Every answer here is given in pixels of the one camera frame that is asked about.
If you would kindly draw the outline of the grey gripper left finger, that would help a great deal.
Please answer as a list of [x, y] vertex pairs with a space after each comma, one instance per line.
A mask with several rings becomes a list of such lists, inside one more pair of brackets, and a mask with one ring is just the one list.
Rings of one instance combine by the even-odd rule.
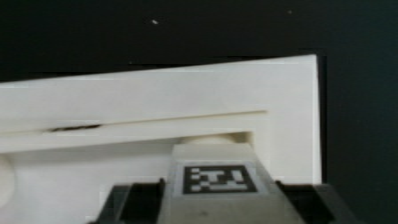
[[156, 224], [165, 180], [115, 185], [109, 190], [97, 218], [86, 224]]

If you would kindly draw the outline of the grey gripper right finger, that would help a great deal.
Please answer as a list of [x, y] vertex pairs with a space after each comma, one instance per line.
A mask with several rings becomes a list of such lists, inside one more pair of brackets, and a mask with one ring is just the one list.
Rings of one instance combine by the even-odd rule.
[[305, 224], [358, 224], [358, 219], [328, 184], [275, 182]]

